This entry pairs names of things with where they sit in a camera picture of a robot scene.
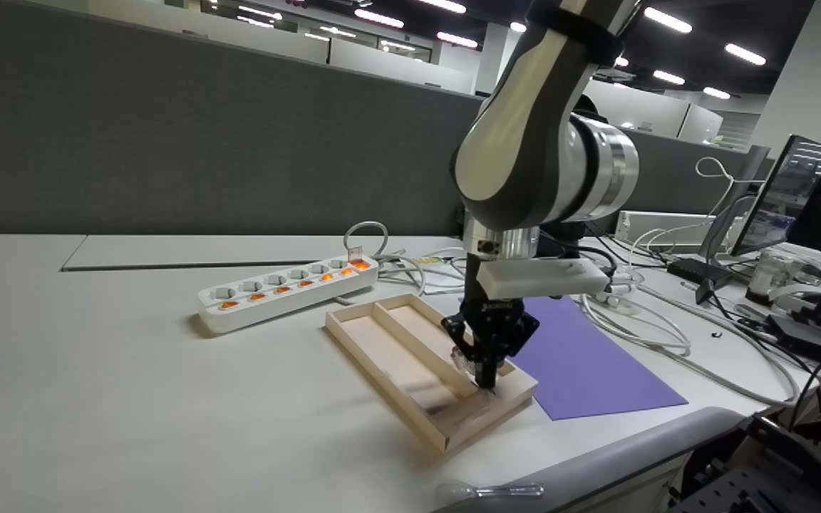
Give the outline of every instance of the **white robotic arm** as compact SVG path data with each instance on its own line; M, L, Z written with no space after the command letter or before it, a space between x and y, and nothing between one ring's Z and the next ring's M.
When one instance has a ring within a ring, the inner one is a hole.
M608 277L584 260L538 260L547 221L614 213L638 180L636 146L614 124L572 116L589 75L619 55L636 0L537 0L494 99L468 130L453 177L468 207L464 303L441 325L481 387L537 330L525 297L588 294Z

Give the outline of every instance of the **power strip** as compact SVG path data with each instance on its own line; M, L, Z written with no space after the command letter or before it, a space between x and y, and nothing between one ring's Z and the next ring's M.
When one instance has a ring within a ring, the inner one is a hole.
M196 294L200 315L213 332L239 330L343 294L371 288L380 261L368 256L320 260L276 274L222 281Z

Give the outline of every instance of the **cable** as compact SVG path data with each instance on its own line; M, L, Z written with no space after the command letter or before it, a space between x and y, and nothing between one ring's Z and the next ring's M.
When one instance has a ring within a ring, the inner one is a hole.
M397 281L411 281L418 297L441 297L441 294L463 294L464 285L464 271L453 265L453 256L400 256L400 253L384 253L380 256L383 271L380 277L407 277Z
M632 303L632 300L628 300L628 297L624 297L624 303L628 303L631 308L648 311L649 315L661 318L665 325L669 325L669 328L691 344L691 335L688 335L672 318L666 318L666 315L655 314L654 308L638 305L638 303Z
M665 253L661 253L661 251L655 251L655 247L648 247L648 253L649 253L654 260L658 260L661 265L666 265L666 260L665 260Z
M380 227L383 241L380 241L380 247L376 247L376 253L374 253L374 260L380 260L383 251L387 247L387 224L380 221L380 218L361 218L361 221L354 221L354 224L346 231L346 240L343 240L347 256L356 253L356 247L350 246L350 236L354 236L358 227Z
M799 401L792 405L792 414L789 414L789 422L786 422L786 428L796 428L796 422L799 422L799 414L800 414L800 405L805 405L805 398L807 398L807 389L812 387L812 382L815 382L819 371L821 371L821 362L812 367L810 379L805 382L805 389L800 389Z
M725 180L728 186L725 186L725 193L716 200L716 206L711 207L711 213L716 213L725 201L728 201L728 197L729 197L729 190L738 186L738 181L762 181L762 180L735 180L728 167L725 167L725 163L719 159L719 157L702 157L702 159L696 159L696 177L702 177L702 180Z
M648 335L638 335L636 330L624 328L621 322L611 318L608 314L597 311L589 297L582 297L578 305L601 330L608 330L608 332L614 332L614 335L619 335L624 342L638 342L638 344L648 344L654 350L676 348L682 355L688 355L693 350L691 335L685 335L679 328L676 328L679 330L676 342L669 342L669 338L666 342L665 338L648 338Z
M655 236L655 233L661 233L661 227L649 227L649 231L638 233L638 236L632 240L632 246L628 246L628 247L631 247L632 253L648 253L648 251L641 251L638 246L641 246L645 236Z
M661 236L666 236L666 233L691 231L691 227L698 227L698 224L703 224L703 221L676 224L676 227L658 231L655 236L649 236L649 240L645 241L645 251L649 253L649 251L654 251L654 241L661 240Z
M665 294L658 294L658 290L654 290L654 288L645 288L641 281L638 281L638 290L648 294L648 297L655 297L655 300L661 300L661 303L666 303L666 305L672 305L672 308L679 308L679 311L688 311L688 314L698 315L696 311L691 311L691 308L682 305L679 300L669 300L669 297L665 297ZM775 367L775 371L783 377L783 382L786 382L786 387L789 387L789 395L786 395L786 398L769 398L769 395L762 395L762 394L756 394L756 389L748 389L748 387L740 387L740 384L735 384L735 382L729 382L729 379L725 379L725 377L719 377L719 372L713 372L713 371L691 362L691 358L679 358L679 362L685 362L688 367L711 377L713 382L721 382L725 387L729 387L729 389L735 389L735 394L740 394L740 395L749 395L749 398L763 401L763 405L789 407L792 398L799 395L799 382L789 377L789 371L786 371L782 362L775 362L775 358L773 358L758 342L753 342L745 330L738 330L733 322L719 322L719 318L711 318L711 315L703 315L703 318L713 322L713 325L719 325L719 328L725 328L725 330L729 330L729 332L735 332L738 338L745 338L769 367Z
M768 338L763 332L758 332L758 330L735 322L735 318L729 315L729 311L725 308L725 303L721 303L719 294L713 294L713 303L716 303L716 308L721 311L721 315L725 315L729 325L735 325L738 330L748 332L748 342L753 342L753 344L758 344L758 348L763 348L763 350L779 350L779 352L783 352L786 358L792 358L805 372L812 372L812 367L810 367L800 355L796 355L789 348L783 348L783 344Z
M711 290L711 300L716 303L716 308L721 311L721 315L728 315L729 325L733 325L735 318L733 318L729 311L725 308L725 303L721 303L721 297L716 294L716 288L711 285L711 278L706 278L706 290Z
M578 246L578 251L584 251L584 253L598 253L598 256L605 256L608 260L608 277L614 278L614 274L616 274L616 260L608 253L608 251L598 251L598 247L584 247L584 246Z
M608 246L608 240L601 240L601 236L597 236L619 261L624 261L624 265L631 265L631 268L666 268L666 265L654 265L654 261L632 261L632 260L628 260L628 256L621 256L619 251L614 251L611 246Z

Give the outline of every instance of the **purple paper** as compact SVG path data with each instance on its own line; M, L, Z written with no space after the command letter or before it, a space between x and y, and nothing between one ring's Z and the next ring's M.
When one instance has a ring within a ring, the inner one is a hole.
M569 300L525 300L542 328L514 358L538 379L549 419L688 405L672 387L608 338Z

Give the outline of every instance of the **wooden board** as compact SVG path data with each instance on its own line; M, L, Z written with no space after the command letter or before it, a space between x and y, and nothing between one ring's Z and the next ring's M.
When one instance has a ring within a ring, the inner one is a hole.
M431 446L453 449L521 411L537 379L504 365L494 389L457 367L441 315L418 297L329 314L324 328L390 411Z

